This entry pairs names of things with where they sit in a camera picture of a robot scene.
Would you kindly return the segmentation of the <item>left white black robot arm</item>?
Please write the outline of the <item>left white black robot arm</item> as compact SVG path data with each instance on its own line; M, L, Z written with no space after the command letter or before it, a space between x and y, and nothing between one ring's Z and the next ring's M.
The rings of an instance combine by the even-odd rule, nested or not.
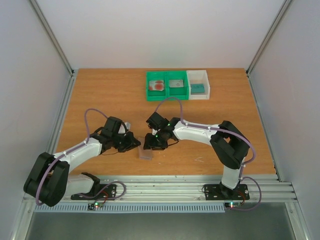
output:
M89 134L81 143L65 150L50 154L41 153L24 183L23 190L35 198L38 206L53 207L64 197L78 195L82 199L96 199L103 189L100 179L83 172L71 176L76 167L115 149L125 153L141 145L130 131L130 124L116 117L109 117L104 126Z

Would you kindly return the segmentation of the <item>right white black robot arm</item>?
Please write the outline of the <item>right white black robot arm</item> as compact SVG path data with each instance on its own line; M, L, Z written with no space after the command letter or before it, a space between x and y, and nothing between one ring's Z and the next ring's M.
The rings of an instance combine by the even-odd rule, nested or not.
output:
M249 152L250 142L230 121L205 125L179 117L168 120L154 112L146 123L152 132L144 138L145 150L165 150L169 147L168 140L188 140L211 146L223 164L219 184L221 194L225 198L232 198L238 193L243 162Z

